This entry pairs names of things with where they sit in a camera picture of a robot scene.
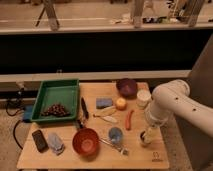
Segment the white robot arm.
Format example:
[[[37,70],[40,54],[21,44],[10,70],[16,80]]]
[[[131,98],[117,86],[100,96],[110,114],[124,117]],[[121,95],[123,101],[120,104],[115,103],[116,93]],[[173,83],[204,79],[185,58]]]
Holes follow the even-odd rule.
[[[152,91],[152,101],[145,108],[147,128],[142,142],[150,144],[156,130],[163,126],[171,114],[176,114],[213,137],[213,108],[189,97],[190,87],[186,81],[173,80],[160,84]]]

